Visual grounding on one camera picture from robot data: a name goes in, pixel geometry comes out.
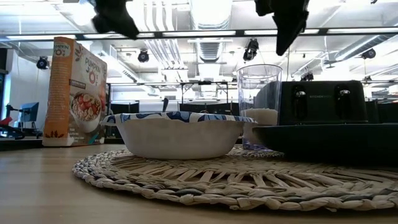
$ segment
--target white wall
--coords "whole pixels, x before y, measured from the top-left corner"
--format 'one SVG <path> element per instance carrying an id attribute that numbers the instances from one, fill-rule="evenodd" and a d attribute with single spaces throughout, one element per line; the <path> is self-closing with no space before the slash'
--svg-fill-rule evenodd
<path id="1" fill-rule="evenodd" d="M 8 93 L 4 94 L 4 108 L 2 118 L 6 115 L 5 105 L 9 103 L 15 109 L 19 109 L 24 103 L 39 102 L 36 127 L 40 130 L 44 127 L 45 114 L 47 112 L 47 98 L 49 95 L 50 70 L 39 70 L 34 62 L 19 57 L 15 50 L 9 50 L 7 54 L 6 87 Z M 12 122 L 18 120 L 19 113 L 11 111 Z"/>

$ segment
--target dark tray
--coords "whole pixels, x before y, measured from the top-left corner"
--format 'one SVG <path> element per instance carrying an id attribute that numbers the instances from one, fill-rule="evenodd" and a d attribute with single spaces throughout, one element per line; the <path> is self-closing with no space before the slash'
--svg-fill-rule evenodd
<path id="1" fill-rule="evenodd" d="M 291 159 L 398 166 L 398 124 L 268 126 L 253 132 Z"/>

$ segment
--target ceiling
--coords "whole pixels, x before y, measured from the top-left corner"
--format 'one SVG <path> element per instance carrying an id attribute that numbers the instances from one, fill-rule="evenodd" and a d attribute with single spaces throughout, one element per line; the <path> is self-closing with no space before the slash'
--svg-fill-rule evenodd
<path id="1" fill-rule="evenodd" d="M 189 0 L 169 1 L 172 3 L 172 24 L 174 28 L 177 30 L 192 30 Z M 129 2 L 128 7 L 134 7 L 134 4 L 134 2 Z M 76 3 L 63 3 L 58 0 L 0 0 L 0 6 L 0 34 L 95 32 L 86 18 L 92 12 Z M 311 0 L 308 10 L 310 16 L 307 21 L 307 28 L 385 27 L 392 26 L 391 21 L 393 20 L 396 20 L 393 22 L 398 24 L 396 18 L 398 0 L 378 0 L 375 4 L 370 4 L 370 1 L 367 0 Z M 276 26 L 271 15 L 259 17 L 256 14 L 253 0 L 234 0 L 229 28 L 275 29 Z M 249 39 L 232 38 L 230 42 L 224 43 L 220 59 L 217 61 L 221 64 L 219 80 L 230 81 L 235 76 L 237 69 L 245 65 L 263 63 L 282 67 L 284 80 L 297 80 L 306 70 L 312 71 L 316 80 L 361 80 L 369 73 L 377 74 L 378 71 L 397 64 L 395 58 L 398 56 L 396 52 L 398 37 L 393 37 L 374 47 L 377 57 L 373 59 L 364 61 L 361 58 L 353 57 L 344 62 L 333 64 L 334 68 L 326 69 L 329 66 L 323 65 L 322 62 L 330 54 L 338 52 L 362 38 L 363 36 L 358 35 L 298 37 L 290 46 L 290 50 L 281 57 L 274 53 L 275 37 L 258 38 L 259 54 L 254 60 L 247 63 L 244 63 L 242 57 Z M 130 70 L 137 73 L 140 82 L 165 81 L 164 75 L 159 72 L 159 62 L 156 61 L 151 51 L 149 51 L 150 59 L 148 62 L 140 63 L 138 61 L 137 56 L 140 49 L 147 48 L 144 40 L 103 40 L 100 42 L 105 47 L 113 46 L 118 51 L 118 59 L 124 62 Z M 188 68 L 188 78 L 199 80 L 200 72 L 197 64 L 200 61 L 198 61 L 195 44 L 188 43 L 188 39 L 178 39 L 177 43 L 181 59 Z M 16 48 L 15 44 L 11 43 L 9 46 Z M 19 47 L 23 52 L 22 56 L 26 55 L 29 58 L 36 58 L 46 52 L 52 52 L 49 51 L 52 48 L 52 42 L 21 43 Z M 383 76 L 378 75 L 377 79 L 389 80 L 396 78 L 397 75 L 398 73 L 392 69 Z"/>

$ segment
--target glass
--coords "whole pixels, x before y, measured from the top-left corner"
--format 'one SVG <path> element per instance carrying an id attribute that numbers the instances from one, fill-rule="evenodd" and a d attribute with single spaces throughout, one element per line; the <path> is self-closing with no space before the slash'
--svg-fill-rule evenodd
<path id="1" fill-rule="evenodd" d="M 255 119 L 258 125 L 277 125 L 282 86 L 282 68 L 276 65 L 249 65 L 238 70 L 241 116 Z M 266 149 L 245 124 L 244 149 Z"/>

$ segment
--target wooden table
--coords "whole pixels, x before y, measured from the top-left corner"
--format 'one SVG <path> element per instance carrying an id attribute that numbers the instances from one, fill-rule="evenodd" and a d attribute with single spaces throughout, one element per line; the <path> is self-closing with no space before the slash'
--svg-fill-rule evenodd
<path id="1" fill-rule="evenodd" d="M 140 195 L 100 190 L 72 175 L 72 165 L 90 154 L 122 145 L 0 152 L 0 224 L 26 223 L 398 223 L 398 210 L 286 212 L 187 207 Z"/>

